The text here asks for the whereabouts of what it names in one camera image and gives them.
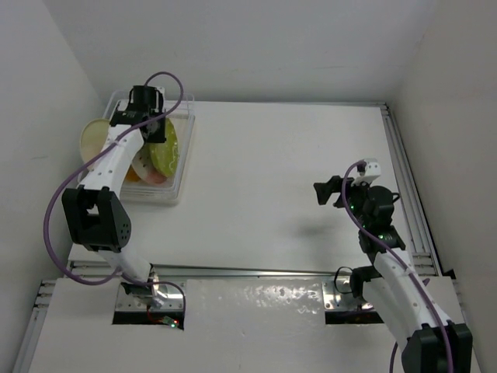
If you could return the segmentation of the green dotted plate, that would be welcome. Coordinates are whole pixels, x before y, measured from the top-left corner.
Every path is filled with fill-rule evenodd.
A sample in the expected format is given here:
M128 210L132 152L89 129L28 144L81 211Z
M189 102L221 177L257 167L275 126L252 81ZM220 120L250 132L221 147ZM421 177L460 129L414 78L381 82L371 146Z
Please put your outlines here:
M179 161L179 142L176 129L169 118L165 121L164 143L150 144L149 152L155 169L164 177L172 177L176 174Z

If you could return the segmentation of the white pink floral plate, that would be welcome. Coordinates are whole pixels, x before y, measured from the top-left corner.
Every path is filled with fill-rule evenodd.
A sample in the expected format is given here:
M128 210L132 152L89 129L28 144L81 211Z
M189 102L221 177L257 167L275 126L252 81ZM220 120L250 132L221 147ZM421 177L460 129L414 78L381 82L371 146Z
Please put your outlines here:
M144 146L133 158L131 167L140 179L149 185L163 184L167 178L153 165L148 147Z

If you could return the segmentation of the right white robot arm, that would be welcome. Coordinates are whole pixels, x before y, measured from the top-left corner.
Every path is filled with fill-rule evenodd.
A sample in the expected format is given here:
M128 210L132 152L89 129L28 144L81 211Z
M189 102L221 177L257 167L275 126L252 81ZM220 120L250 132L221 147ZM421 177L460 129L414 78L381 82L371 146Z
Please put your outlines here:
M393 226L396 193L349 177L315 183L320 205L338 194L336 208L349 208L370 265L352 270L354 298L369 302L395 338L405 372L469 372L473 336L436 303L415 272L412 259Z

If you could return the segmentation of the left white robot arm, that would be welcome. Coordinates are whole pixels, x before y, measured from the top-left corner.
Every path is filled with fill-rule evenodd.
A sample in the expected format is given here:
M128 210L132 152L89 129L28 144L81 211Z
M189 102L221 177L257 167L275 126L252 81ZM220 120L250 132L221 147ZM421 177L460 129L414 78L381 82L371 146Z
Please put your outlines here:
M113 269L120 270L134 285L144 284L137 296L153 309L168 299L166 285L159 284L154 267L128 245L131 221L120 201L120 191L134 159L145 142L165 140L165 120L150 129L134 129L135 124L163 112L164 97L152 86L136 85L124 110L111 118L100 159L76 188L67 188L62 204L69 232L75 244L98 253Z

